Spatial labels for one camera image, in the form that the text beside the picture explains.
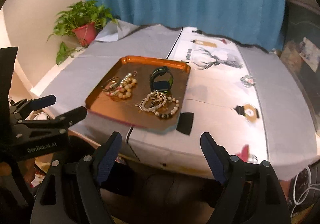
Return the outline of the orange metal tray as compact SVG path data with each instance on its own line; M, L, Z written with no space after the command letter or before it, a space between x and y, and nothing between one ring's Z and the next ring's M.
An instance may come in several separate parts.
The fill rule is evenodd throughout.
M149 112L142 112L136 106L146 98L150 90L150 75L157 67L166 66L173 74L171 93L179 100L182 107L191 67L184 62L164 60L142 56L125 56L106 73L103 79L92 90L85 100L85 107L93 114L112 121L147 129L156 133L171 131L176 128L180 111L167 120L159 119ZM133 94L128 99L119 100L107 96L104 85L112 77L123 79L128 73L136 71L137 84L133 87Z

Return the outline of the white paper label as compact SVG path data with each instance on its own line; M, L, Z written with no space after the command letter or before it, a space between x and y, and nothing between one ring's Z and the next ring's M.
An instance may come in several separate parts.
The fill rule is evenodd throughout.
M319 67L320 49L306 37L303 38L299 46L300 57L315 73Z

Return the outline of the pearl bead bracelet cluster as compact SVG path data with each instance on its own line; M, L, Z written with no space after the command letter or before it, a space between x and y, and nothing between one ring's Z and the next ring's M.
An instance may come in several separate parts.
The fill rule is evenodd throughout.
M153 91L135 105L141 112L152 113L159 119L171 119L180 109L180 101L172 95Z

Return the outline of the green potted plant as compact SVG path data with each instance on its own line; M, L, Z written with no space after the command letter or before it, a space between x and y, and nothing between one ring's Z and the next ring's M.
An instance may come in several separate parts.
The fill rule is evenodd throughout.
M96 0L79 1L56 14L49 37L74 37L81 47L88 47L108 23L118 24L111 9Z

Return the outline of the dark storage bin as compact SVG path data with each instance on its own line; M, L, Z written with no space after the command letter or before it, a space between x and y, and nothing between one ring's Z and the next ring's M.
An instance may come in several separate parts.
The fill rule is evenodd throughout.
M280 59L295 78L319 134L319 6L286 0L285 42Z

